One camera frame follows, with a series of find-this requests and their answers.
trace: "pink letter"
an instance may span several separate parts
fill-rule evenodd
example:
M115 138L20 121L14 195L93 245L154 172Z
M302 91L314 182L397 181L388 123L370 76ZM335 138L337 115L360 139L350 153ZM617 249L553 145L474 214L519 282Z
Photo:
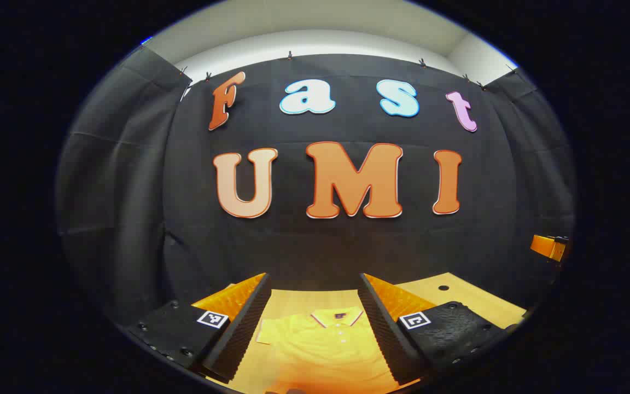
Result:
M468 104L468 102L460 96L459 92L448 93L447 100L453 103L453 109L456 110L456 117L458 118L460 125L470 132L475 132L475 130L478 129L478 126L473 120L470 120L470 117L468 116L470 104Z

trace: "shirt collar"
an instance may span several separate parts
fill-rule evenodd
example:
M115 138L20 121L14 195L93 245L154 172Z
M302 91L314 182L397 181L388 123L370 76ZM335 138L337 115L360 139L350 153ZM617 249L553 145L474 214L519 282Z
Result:
M345 314L344 316L337 318L338 314ZM363 311L353 306L350 308L340 309L318 309L314 311L310 316L314 317L323 327L330 327L335 324L346 324L349 326L354 325Z

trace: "black foam pad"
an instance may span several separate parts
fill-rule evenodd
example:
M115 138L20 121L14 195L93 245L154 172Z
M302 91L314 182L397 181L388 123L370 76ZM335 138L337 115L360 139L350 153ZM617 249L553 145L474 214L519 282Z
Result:
M427 369L424 359L393 322L390 313L365 275L360 274L360 277L362 282L357 289L358 296L393 379L398 384L407 384L419 379Z
M172 301L126 328L153 351L188 368L208 354L229 326L225 315Z
M252 341L254 330L270 296L271 278L269 274L265 274L235 317L235 321L203 359L203 367L228 381L235 377L237 367L240 366L249 342Z
M398 327L437 372L465 364L508 334L460 302L401 316Z

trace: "letter m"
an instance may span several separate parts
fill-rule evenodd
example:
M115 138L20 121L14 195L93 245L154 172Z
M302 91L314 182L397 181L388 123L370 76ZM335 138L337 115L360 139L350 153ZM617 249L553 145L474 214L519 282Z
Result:
M305 149L315 162L315 196L306 213L313 219L332 219L340 214L333 202L333 190L347 215L354 216L370 192L366 217L397 217L403 212L398 203L398 160L403 149L394 144L375 144L357 171L345 148L338 142L315 142Z

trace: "table surface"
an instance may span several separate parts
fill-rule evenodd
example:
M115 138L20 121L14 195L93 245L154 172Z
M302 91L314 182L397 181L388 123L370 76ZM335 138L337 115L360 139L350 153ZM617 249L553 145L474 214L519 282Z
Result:
M436 305L450 301L461 302L476 312L476 314L502 329L521 322L522 315L526 312L525 309L510 304L450 273L435 275L413 282L400 283L397 286ZM439 289L440 286L448 287L448 289L441 290ZM294 314L310 314L310 312L317 309L335 309L349 306L356 306L363 310L355 289L331 292L300 292L273 289L260 321L262 319L278 319ZM259 328L253 333L252 341L247 347L235 378L229 384L208 379L221 386L245 392L245 394L264 394L272 387L278 386L277 370L265 367L274 365L277 362L275 347L256 342L255 338L258 332ZM390 376L389 381L383 382L381 391L378 394L385 394L416 382L413 381L409 384L398 386L393 381L392 376Z

